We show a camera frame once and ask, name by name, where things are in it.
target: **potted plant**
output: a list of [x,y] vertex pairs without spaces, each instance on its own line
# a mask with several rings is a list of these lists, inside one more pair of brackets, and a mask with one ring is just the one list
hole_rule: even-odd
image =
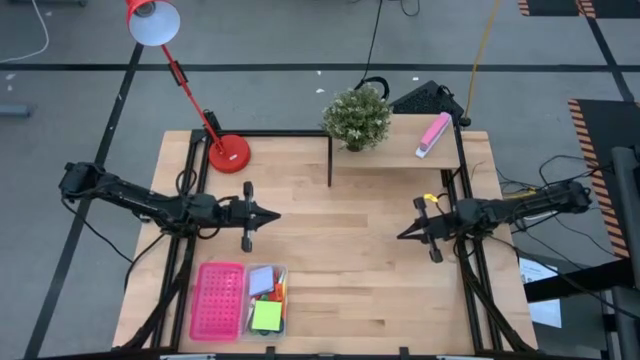
[[322,129],[342,140],[349,151],[373,148],[386,139],[391,107],[368,85],[338,94],[324,109]]

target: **gray floor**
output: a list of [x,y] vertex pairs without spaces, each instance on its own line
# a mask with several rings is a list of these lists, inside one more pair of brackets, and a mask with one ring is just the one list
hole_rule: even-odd
[[[405,17],[385,2],[376,63],[473,62],[492,1],[429,0]],[[362,63],[366,61],[377,2],[364,0],[237,0],[177,2],[183,25],[170,44],[184,64]],[[51,44],[30,63],[126,63],[134,42],[124,24],[124,1],[91,1],[86,8],[41,5]],[[630,34],[640,20],[599,20],[619,64],[640,63]],[[0,59],[41,46],[29,4],[0,2]],[[142,63],[164,63],[146,48]],[[500,8],[485,51],[486,64],[604,64],[584,18],[527,18],[516,2]],[[469,73],[375,72],[395,99],[428,80],[446,84],[465,103]],[[0,72],[0,102],[37,105],[34,116],[0,121],[0,185],[9,206],[0,210],[0,358],[24,355],[72,221],[57,184],[67,161],[91,161],[97,151],[122,72]],[[361,72],[191,73],[190,85],[224,127],[312,129],[333,94],[353,86]],[[640,74],[624,75],[640,98]],[[489,131],[505,175],[541,183],[538,166],[555,154],[580,156],[567,99],[621,100],[607,73],[480,73],[471,116],[473,129]],[[168,73],[138,72],[106,163],[123,178],[149,185],[162,134],[191,129],[199,120]],[[578,161],[548,168],[549,178],[584,171]],[[600,215],[563,216],[610,249]],[[89,221],[131,255],[139,224],[127,212],[94,202]],[[585,238],[546,223],[532,232],[573,260],[596,265],[611,259]],[[556,257],[526,236],[526,251]],[[80,239],[42,351],[62,355],[106,350],[122,301],[126,263],[88,231]],[[550,349],[565,351],[553,340]]]

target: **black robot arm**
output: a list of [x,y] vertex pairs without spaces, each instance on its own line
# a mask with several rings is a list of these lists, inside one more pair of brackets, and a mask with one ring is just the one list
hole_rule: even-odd
[[208,194],[165,196],[108,173],[93,163],[68,163],[59,188],[63,199],[102,199],[151,218],[162,232],[178,237],[199,228],[243,228],[242,250],[251,252],[251,232],[280,218],[253,201],[253,186],[244,183],[244,200],[238,196],[216,199]]
[[590,189],[576,181],[560,182],[531,194],[508,200],[462,199],[448,214],[427,217],[423,197],[415,198],[413,204],[419,217],[398,239],[419,240],[429,244],[429,255],[434,262],[442,261],[436,239],[450,240],[458,236],[484,238],[500,224],[513,224],[524,217],[544,214],[583,213],[589,209]]

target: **pink plastic tray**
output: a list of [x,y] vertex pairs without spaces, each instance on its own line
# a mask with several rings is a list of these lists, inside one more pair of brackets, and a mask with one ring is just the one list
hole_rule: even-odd
[[244,266],[204,263],[198,271],[189,336],[196,341],[237,340],[244,294]]

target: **lamp shade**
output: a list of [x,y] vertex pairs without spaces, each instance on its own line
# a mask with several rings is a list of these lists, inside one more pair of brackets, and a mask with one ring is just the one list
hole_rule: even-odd
[[180,29],[178,10],[165,0],[127,0],[127,25],[142,45],[159,46],[171,41]]

